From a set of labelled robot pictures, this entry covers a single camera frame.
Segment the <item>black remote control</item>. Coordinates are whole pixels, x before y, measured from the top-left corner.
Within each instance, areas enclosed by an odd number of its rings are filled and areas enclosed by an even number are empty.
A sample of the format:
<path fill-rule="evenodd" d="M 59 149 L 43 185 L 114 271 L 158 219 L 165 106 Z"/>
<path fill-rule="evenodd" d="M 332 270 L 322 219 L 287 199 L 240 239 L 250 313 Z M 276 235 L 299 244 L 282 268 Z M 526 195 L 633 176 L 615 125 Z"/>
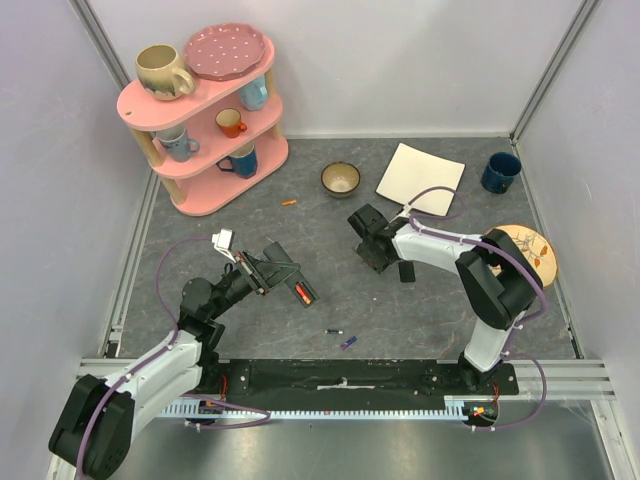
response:
<path fill-rule="evenodd" d="M 309 308 L 318 300 L 314 288 L 302 273 L 301 266 L 291 259 L 279 242 L 272 242 L 263 253 L 269 262 L 276 265 L 279 273 L 284 275 L 283 282 L 304 308 Z"/>

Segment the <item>red orange battery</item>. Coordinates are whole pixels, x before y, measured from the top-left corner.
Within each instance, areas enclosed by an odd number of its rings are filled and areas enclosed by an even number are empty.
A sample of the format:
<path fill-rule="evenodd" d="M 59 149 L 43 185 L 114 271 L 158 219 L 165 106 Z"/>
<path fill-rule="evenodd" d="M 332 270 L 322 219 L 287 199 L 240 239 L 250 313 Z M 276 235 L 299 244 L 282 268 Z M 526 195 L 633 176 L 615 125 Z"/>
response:
<path fill-rule="evenodd" d="M 296 284 L 295 291 L 305 305 L 310 305 L 313 303 L 313 298 L 309 295 L 302 284 Z"/>

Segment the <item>black battery cover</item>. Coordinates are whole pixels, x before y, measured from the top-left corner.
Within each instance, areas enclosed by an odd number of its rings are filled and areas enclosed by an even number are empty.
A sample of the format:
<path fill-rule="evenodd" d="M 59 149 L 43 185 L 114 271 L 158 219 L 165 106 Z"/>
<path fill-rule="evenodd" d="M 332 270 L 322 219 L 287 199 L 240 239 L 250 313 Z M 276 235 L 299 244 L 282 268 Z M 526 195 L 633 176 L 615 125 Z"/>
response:
<path fill-rule="evenodd" d="M 398 264 L 401 283 L 414 283 L 416 281 L 415 267 L 411 261 L 402 261 Z"/>

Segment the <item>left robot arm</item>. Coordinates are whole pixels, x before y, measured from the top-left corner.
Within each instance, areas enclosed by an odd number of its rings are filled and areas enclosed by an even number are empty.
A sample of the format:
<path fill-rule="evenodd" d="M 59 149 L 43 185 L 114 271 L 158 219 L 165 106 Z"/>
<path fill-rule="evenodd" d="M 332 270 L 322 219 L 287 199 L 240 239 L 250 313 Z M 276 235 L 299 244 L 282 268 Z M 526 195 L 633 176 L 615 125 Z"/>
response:
<path fill-rule="evenodd" d="M 48 442 L 49 451 L 93 479 L 111 477 L 135 437 L 185 393 L 208 393 L 219 382 L 217 344 L 225 330 L 217 319 L 252 293 L 285 284 L 303 307 L 316 292 L 277 242 L 256 258 L 235 254 L 217 283 L 188 281 L 172 332 L 121 370 L 76 381 Z"/>

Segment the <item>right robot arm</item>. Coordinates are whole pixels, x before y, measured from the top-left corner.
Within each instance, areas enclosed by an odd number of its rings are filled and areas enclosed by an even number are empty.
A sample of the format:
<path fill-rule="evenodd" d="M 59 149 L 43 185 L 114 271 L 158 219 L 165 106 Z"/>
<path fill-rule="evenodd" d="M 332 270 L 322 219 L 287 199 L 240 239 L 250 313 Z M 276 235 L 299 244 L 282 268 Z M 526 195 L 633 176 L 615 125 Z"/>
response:
<path fill-rule="evenodd" d="M 389 221 L 369 204 L 348 223 L 361 239 L 356 253 L 377 273 L 397 264 L 400 281 L 411 283 L 414 265 L 421 263 L 459 277 L 476 323 L 457 377 L 465 391 L 483 392 L 494 381 L 514 326 L 536 299 L 546 307 L 543 282 L 511 237 L 497 228 L 485 235 L 432 229 L 418 214 Z"/>

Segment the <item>white square plate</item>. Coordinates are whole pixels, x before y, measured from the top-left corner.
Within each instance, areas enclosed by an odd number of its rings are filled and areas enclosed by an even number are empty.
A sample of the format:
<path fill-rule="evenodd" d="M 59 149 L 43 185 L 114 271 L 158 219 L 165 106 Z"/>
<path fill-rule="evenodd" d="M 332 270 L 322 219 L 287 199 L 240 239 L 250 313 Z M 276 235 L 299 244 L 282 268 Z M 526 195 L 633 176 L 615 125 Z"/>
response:
<path fill-rule="evenodd" d="M 376 193 L 405 205 L 423 190 L 437 190 L 421 196 L 413 204 L 420 212 L 444 217 L 448 214 L 454 194 L 466 165 L 420 151 L 399 143 L 376 188 Z"/>

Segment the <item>beige brown ceramic bowl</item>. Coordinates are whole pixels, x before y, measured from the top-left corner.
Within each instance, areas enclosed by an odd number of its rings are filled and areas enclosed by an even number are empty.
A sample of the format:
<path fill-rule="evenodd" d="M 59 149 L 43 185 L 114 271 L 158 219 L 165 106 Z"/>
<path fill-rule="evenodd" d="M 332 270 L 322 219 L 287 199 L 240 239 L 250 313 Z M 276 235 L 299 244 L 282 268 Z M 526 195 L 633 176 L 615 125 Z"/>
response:
<path fill-rule="evenodd" d="M 321 184 L 325 191 L 335 197 L 350 196 L 359 186 L 361 175 L 358 168 L 347 162 L 333 162 L 321 173 Z"/>

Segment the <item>blue purple battery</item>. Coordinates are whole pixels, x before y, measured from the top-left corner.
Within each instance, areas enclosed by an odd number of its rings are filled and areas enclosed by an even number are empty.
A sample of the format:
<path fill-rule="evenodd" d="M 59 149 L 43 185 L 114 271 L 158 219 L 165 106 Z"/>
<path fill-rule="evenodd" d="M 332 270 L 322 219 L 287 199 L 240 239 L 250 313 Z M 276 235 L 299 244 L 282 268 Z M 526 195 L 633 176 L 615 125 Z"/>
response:
<path fill-rule="evenodd" d="M 342 343 L 340 348 L 342 350 L 345 350 L 345 349 L 349 348 L 351 345 L 353 345 L 356 341 L 357 341 L 357 337 L 356 336 L 352 336 L 347 341 Z"/>

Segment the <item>dark blue faceted mug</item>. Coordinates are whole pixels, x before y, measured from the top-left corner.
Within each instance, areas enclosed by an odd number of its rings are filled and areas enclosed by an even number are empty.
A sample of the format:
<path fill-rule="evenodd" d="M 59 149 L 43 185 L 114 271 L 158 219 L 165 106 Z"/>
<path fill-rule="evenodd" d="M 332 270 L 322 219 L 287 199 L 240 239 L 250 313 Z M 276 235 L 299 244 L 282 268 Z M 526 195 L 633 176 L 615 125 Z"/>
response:
<path fill-rule="evenodd" d="M 258 160 L 253 141 L 227 155 L 216 163 L 218 169 L 226 173 L 234 173 L 241 178 L 251 178 L 258 170 Z"/>

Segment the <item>pink three-tier shelf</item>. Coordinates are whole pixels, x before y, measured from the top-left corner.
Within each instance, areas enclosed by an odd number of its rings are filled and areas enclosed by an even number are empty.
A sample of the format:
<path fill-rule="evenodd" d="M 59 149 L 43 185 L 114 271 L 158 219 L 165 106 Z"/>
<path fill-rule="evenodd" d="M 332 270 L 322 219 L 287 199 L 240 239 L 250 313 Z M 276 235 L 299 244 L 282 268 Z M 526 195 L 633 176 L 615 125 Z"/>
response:
<path fill-rule="evenodd" d="M 120 93 L 117 111 L 129 127 L 151 168 L 160 177 L 174 206 L 183 214 L 205 216 L 216 212 L 231 200 L 279 169 L 287 160 L 287 139 L 280 132 L 282 99 L 275 89 L 272 66 L 275 47 L 265 38 L 265 54 L 249 74 L 225 82 L 200 79 L 192 95 L 173 101 L 152 97 L 139 81 L 134 80 Z M 248 111 L 240 103 L 236 91 L 263 75 L 268 99 L 257 111 Z M 218 128 L 216 115 L 227 108 L 241 113 L 247 130 L 236 138 L 228 138 Z M 171 158 L 157 139 L 158 130 L 182 124 L 200 143 L 199 152 L 186 162 Z M 217 162 L 253 143 L 257 154 L 257 173 L 249 179 L 221 171 Z"/>

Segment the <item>navy blue cup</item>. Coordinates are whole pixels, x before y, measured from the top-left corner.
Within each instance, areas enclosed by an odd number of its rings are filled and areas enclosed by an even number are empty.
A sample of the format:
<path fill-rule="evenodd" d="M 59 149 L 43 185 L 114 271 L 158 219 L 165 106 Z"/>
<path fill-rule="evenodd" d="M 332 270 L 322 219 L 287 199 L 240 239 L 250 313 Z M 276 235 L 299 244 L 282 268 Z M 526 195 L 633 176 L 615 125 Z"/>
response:
<path fill-rule="evenodd" d="M 493 154 L 482 173 L 481 185 L 494 194 L 504 194 L 521 172 L 520 160 L 507 152 Z"/>

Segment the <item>grey blue mug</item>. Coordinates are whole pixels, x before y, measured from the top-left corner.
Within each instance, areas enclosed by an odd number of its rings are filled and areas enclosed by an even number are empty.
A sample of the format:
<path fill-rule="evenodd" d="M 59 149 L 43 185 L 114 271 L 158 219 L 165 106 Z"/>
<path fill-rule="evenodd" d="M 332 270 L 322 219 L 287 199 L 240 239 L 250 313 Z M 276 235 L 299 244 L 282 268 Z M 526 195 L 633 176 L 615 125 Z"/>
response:
<path fill-rule="evenodd" d="M 187 162 L 200 151 L 199 142 L 189 136 L 183 125 L 157 131 L 156 138 L 177 162 Z"/>

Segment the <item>orange mug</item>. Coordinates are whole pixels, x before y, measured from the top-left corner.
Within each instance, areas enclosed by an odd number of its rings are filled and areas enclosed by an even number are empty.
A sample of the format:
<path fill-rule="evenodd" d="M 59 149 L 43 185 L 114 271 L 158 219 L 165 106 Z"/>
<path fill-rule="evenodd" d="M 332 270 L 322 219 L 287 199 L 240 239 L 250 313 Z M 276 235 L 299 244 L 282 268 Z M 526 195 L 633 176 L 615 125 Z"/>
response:
<path fill-rule="evenodd" d="M 237 138 L 247 131 L 247 125 L 243 122 L 240 111 L 234 108 L 219 111 L 215 122 L 220 131 L 228 138 Z"/>

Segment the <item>round wooden bird coaster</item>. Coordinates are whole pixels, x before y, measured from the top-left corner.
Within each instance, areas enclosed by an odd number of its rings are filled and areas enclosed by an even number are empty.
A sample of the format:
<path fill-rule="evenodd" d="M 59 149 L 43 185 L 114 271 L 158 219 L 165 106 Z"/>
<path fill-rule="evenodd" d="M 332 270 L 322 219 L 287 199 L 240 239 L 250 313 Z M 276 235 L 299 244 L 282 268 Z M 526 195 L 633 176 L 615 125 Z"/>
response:
<path fill-rule="evenodd" d="M 558 274 L 557 259 L 551 243 L 541 233 L 520 224 L 498 225 L 495 229 L 511 238 L 542 281 L 543 289 L 553 285 Z"/>

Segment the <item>light blue mug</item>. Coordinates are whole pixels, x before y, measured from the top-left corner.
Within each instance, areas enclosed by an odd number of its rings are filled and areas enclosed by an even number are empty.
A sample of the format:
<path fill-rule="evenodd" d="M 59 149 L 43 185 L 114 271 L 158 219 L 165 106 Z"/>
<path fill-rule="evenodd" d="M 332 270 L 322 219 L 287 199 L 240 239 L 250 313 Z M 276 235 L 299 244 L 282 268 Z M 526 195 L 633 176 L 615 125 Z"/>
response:
<path fill-rule="evenodd" d="M 240 88 L 237 93 L 240 103 L 246 110 L 261 110 L 265 106 L 269 98 L 265 76 L 261 75 L 252 80 L 251 82 Z"/>

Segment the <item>pink polka dot plate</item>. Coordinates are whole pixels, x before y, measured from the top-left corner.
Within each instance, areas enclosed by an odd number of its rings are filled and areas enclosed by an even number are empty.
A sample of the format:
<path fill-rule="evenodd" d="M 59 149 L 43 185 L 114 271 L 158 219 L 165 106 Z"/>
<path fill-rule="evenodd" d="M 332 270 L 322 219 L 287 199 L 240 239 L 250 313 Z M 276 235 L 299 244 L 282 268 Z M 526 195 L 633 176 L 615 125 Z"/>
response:
<path fill-rule="evenodd" d="M 259 30 L 248 24 L 224 23 L 194 33 L 183 47 L 183 57 L 197 76 L 226 81 L 254 70 L 265 51 Z"/>

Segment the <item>beige ceramic mug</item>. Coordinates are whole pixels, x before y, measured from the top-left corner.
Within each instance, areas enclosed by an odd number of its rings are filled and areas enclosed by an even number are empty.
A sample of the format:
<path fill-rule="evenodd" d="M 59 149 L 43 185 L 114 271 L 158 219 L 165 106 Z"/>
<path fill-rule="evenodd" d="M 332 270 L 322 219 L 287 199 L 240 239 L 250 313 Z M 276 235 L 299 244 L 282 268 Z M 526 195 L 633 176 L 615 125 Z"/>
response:
<path fill-rule="evenodd" d="M 162 101 L 172 101 L 196 91 L 188 67 L 171 45 L 152 45 L 136 57 L 136 74 L 142 87 Z"/>

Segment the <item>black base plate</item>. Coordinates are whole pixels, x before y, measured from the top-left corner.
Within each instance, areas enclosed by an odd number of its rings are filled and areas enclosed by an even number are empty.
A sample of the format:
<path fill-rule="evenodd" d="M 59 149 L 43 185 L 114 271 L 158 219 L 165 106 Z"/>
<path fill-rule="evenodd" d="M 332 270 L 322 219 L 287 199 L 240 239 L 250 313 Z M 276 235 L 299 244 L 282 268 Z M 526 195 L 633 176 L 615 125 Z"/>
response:
<path fill-rule="evenodd" d="M 220 360 L 203 370 L 199 394 L 269 411 L 440 410 L 447 396 L 519 393 L 514 366 L 478 377 L 436 360 Z"/>

